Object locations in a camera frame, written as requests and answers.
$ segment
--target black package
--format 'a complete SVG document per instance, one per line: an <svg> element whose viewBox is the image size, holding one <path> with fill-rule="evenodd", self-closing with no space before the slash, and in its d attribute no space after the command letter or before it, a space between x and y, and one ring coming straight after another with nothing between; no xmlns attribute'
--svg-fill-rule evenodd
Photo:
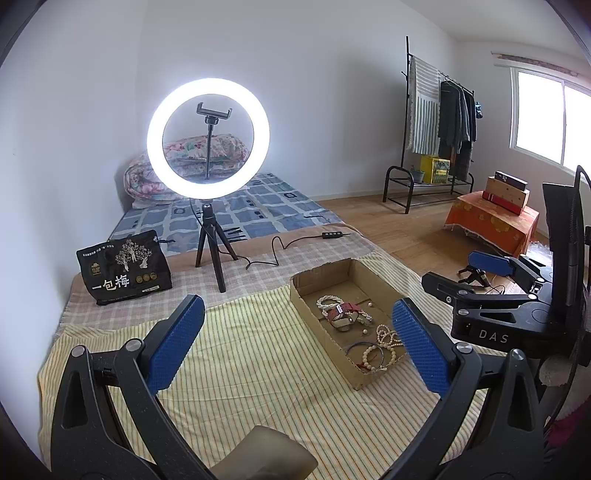
<svg viewBox="0 0 591 480"><path fill-rule="evenodd" d="M173 286L155 230L78 250L76 256L82 280L98 305Z"/></svg>
<svg viewBox="0 0 591 480"><path fill-rule="evenodd" d="M495 178L503 183L506 183L507 185L515 187L516 189L520 189L522 192L524 192L527 188L526 181L518 179L517 177L512 177L511 175L507 175L506 173L503 173L501 171L495 172Z"/></svg>

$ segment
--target white tree illustration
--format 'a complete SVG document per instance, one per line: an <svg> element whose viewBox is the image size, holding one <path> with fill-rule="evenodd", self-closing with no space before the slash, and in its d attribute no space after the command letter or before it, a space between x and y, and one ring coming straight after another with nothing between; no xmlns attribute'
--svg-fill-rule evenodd
<svg viewBox="0 0 591 480"><path fill-rule="evenodd" d="M115 255L115 260L119 265L123 265L125 267L125 271L129 271L129 260L131 260L131 255L127 252L127 250L121 249L121 251Z"/></svg>
<svg viewBox="0 0 591 480"><path fill-rule="evenodd" d="M121 248L129 254L132 262L137 261L137 251L139 248L138 244L132 242L131 240L127 240Z"/></svg>
<svg viewBox="0 0 591 480"><path fill-rule="evenodd" d="M138 260L142 261L142 263L139 264L139 267L148 268L148 257L152 255L152 251L148 250L143 245L138 245L135 255L138 258Z"/></svg>

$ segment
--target striped towel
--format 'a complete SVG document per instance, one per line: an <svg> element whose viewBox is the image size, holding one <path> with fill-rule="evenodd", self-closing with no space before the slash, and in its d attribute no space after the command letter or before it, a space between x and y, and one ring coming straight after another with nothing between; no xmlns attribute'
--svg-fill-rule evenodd
<svg viewBox="0 0 591 480"><path fill-rule="evenodd" d="M439 70L426 61L412 57L408 98L407 149L421 155L439 154Z"/></svg>
<svg viewBox="0 0 591 480"><path fill-rule="evenodd" d="M449 331L451 307L427 295L416 273L381 250L359 260ZM120 330L66 326L39 374L39 442L47 463L53 408L70 350L80 344L91 352L119 349L129 338L143 338L154 323ZM150 459L121 392L111 393L134 452ZM466 445L484 396L476 392L446 459ZM378 478L439 400L408 356L371 385L353 390L300 319L288 286L209 308L173 383L158 398L206 465L219 462L255 425L264 425L288 434L317 458L312 480Z"/></svg>

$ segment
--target orange covered table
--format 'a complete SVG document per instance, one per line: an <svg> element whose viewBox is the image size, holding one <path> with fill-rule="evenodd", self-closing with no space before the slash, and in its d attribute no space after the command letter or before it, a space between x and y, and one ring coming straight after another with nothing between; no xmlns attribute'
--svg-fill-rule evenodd
<svg viewBox="0 0 591 480"><path fill-rule="evenodd" d="M482 198L482 192L458 197L444 228L454 225L476 234L512 257L527 253L540 214L526 206L521 215Z"/></svg>

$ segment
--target ring light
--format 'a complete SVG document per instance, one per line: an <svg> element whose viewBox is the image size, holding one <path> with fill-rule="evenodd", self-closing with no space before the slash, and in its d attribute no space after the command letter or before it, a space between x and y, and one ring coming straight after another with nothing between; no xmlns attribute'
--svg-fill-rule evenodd
<svg viewBox="0 0 591 480"><path fill-rule="evenodd" d="M177 175L164 156L164 128L174 111L187 100L214 93L238 102L251 119L254 141L251 154L240 170L214 183L193 183ZM261 168L269 149L269 120L257 98L237 83L222 79L201 79L186 83L168 95L154 112L148 127L148 157L154 173L169 189L184 197L214 199L242 188Z"/></svg>

